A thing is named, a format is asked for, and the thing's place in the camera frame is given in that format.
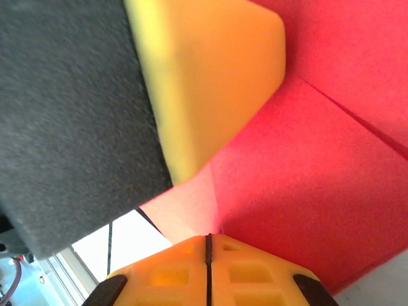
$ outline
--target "red foam surface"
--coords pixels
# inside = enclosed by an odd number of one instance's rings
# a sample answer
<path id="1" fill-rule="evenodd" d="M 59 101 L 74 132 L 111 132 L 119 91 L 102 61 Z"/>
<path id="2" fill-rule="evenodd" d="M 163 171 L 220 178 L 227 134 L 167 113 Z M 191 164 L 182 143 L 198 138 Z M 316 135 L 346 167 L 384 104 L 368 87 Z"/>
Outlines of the red foam surface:
<path id="1" fill-rule="evenodd" d="M 224 234 L 337 292 L 408 246 L 408 163 L 297 77 L 212 160 Z"/>
<path id="2" fill-rule="evenodd" d="M 221 227 L 334 293 L 408 247 L 408 2 L 255 2 L 284 20 L 286 81 L 212 176 L 144 209 L 173 242 Z"/>

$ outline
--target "gray felt surface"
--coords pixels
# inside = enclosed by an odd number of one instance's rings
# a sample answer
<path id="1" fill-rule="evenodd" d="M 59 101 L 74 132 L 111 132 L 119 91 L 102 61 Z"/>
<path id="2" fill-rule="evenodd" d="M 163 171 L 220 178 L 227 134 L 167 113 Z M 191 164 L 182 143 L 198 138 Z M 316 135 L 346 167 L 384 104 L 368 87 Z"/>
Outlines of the gray felt surface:
<path id="1" fill-rule="evenodd" d="M 0 1 L 0 203 L 35 255 L 170 187 L 122 1 Z"/>

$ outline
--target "orange plastic part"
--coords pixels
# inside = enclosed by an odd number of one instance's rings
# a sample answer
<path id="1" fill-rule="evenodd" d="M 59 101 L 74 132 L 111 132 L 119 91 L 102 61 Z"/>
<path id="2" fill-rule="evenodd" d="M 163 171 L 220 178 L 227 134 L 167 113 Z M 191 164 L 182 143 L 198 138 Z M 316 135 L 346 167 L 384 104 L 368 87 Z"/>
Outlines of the orange plastic part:
<path id="1" fill-rule="evenodd" d="M 213 306 L 309 306 L 293 280 L 309 270 L 224 235 L 212 235 Z M 115 306 L 206 306 L 205 237 L 194 237 L 114 275 L 127 284 Z"/>
<path id="2" fill-rule="evenodd" d="M 125 0 L 172 181 L 191 178 L 277 90 L 284 24 L 248 0 Z"/>

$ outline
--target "black cable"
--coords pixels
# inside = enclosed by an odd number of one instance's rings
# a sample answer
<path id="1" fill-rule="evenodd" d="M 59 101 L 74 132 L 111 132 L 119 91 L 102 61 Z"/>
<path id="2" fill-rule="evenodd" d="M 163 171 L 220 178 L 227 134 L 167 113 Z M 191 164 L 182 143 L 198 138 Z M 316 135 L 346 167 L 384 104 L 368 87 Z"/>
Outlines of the black cable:
<path id="1" fill-rule="evenodd" d="M 112 230 L 113 230 L 113 222 L 109 223 L 107 275 L 110 274 L 110 258 L 112 257 Z"/>
<path id="2" fill-rule="evenodd" d="M 13 295 L 13 293 L 17 289 L 18 284 L 20 283 L 21 274 L 22 274 L 20 260 L 13 258 L 13 263 L 14 263 L 14 266 L 15 266 L 15 278 L 14 278 L 13 284 L 11 284 L 11 286 L 10 286 L 10 289 L 1 298 L 0 306 L 6 306 L 7 305 L 7 302 L 10 301 L 11 296 Z"/>

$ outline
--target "dark gray foam block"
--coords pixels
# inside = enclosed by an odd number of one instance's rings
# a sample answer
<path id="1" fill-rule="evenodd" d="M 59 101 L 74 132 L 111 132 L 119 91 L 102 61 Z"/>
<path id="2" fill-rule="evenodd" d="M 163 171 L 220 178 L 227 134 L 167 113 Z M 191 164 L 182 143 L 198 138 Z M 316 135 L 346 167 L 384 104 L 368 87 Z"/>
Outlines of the dark gray foam block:
<path id="1" fill-rule="evenodd" d="M 0 1 L 0 203 L 30 250 L 170 187 L 123 3 Z"/>

